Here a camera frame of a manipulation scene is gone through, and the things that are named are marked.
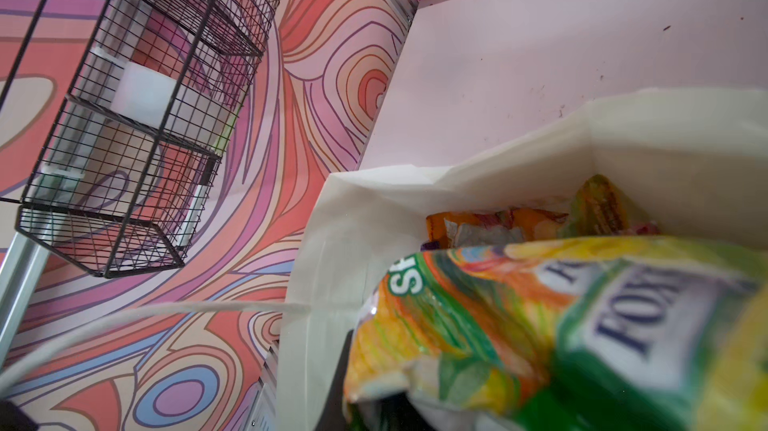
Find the orange Fox's fruits bag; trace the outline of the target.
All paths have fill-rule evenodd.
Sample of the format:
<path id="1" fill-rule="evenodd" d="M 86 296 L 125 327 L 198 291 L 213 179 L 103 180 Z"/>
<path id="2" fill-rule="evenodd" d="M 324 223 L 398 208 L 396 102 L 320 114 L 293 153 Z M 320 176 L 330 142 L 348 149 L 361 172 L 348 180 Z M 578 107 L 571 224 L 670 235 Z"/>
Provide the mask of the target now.
<path id="1" fill-rule="evenodd" d="M 511 207 L 501 211 L 442 212 L 426 218 L 422 251 L 473 246 L 519 244 L 557 238 L 566 213 Z"/>

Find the green Fox's bag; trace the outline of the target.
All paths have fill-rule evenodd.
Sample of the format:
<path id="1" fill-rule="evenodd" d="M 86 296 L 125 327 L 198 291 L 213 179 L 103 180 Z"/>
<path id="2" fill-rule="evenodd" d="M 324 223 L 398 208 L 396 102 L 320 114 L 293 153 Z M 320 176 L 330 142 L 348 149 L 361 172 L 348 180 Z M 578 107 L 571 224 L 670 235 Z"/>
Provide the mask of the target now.
<path id="1" fill-rule="evenodd" d="M 763 430 L 767 258 L 671 236 L 416 253 L 364 305 L 351 430 Z"/>

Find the illustrated paper gift bag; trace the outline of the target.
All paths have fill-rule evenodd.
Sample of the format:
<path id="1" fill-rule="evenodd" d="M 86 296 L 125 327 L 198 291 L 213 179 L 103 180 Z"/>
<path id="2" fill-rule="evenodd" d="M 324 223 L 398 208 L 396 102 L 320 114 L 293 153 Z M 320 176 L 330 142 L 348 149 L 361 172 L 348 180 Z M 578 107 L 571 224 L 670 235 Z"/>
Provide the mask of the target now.
<path id="1" fill-rule="evenodd" d="M 178 302 L 121 311 L 28 354 L 2 373 L 1 388 L 10 391 L 78 343 L 149 316 L 278 312 L 276 424 L 309 430 L 321 415 L 358 311 L 386 268 L 424 241 L 426 216 L 507 205 L 555 207 L 596 174 L 669 234 L 765 249 L 767 95 L 644 90 L 589 102 L 457 166 L 334 173 L 305 229 L 284 302 Z"/>

